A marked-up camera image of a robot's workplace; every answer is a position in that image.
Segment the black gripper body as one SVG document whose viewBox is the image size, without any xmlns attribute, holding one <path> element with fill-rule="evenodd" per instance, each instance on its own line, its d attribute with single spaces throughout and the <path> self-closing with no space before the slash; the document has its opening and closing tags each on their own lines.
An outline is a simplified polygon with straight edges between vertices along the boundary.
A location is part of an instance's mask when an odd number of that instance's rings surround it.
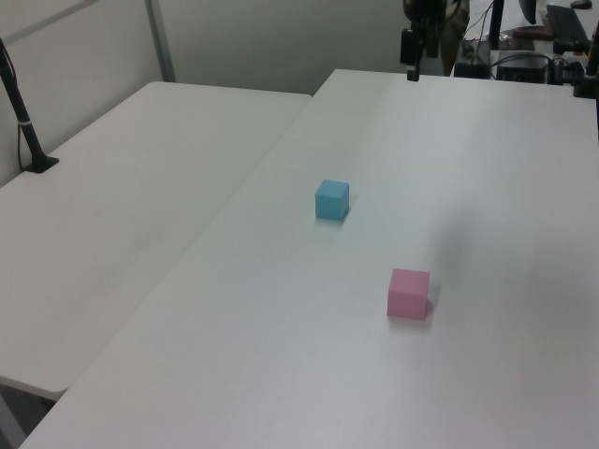
<svg viewBox="0 0 599 449">
<path fill-rule="evenodd" d="M 446 0 L 406 0 L 403 11 L 413 28 L 435 27 L 446 21 Z"/>
</svg>

